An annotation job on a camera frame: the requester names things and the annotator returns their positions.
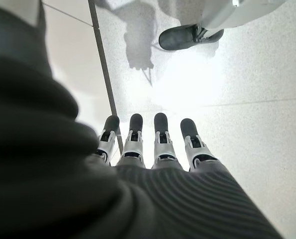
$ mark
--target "white floor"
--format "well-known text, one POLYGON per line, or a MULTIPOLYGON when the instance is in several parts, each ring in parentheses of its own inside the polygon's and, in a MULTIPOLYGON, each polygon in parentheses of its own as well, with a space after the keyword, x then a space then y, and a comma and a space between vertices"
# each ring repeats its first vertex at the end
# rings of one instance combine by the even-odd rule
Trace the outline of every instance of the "white floor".
POLYGON ((296 239, 296 0, 227 29, 218 43, 177 52, 162 51, 158 36, 197 22, 200 1, 108 2, 97 14, 123 139, 140 113, 152 166, 153 117, 164 112, 187 170, 179 125, 192 118, 276 228, 296 239))
MULTIPOLYGON (((112 114, 86 0, 44 0, 46 44, 54 78, 79 105, 77 120, 100 135, 112 114)), ((118 144, 114 158, 119 158, 118 144)))

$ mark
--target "ribbed fabric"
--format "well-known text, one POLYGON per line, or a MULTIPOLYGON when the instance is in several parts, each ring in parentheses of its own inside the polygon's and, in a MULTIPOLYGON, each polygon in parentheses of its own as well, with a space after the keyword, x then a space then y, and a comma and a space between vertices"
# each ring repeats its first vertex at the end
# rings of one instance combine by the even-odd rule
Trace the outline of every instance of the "ribbed fabric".
POLYGON ((117 172, 152 199, 161 238, 281 238, 228 172, 135 166, 117 172))

